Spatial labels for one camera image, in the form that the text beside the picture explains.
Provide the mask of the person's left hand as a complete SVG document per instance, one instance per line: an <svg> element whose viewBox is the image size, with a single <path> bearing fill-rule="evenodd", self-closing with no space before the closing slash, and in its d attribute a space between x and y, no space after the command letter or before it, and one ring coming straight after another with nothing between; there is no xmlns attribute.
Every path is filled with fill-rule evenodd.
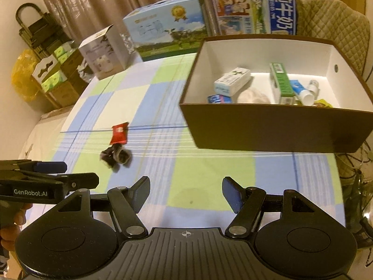
<svg viewBox="0 0 373 280"><path fill-rule="evenodd" d="M33 207L32 203L24 203L23 207L17 211L13 218L13 223L1 228L1 246L9 251L14 251L15 240L20 234L20 226L26 223L26 212Z"/></svg>

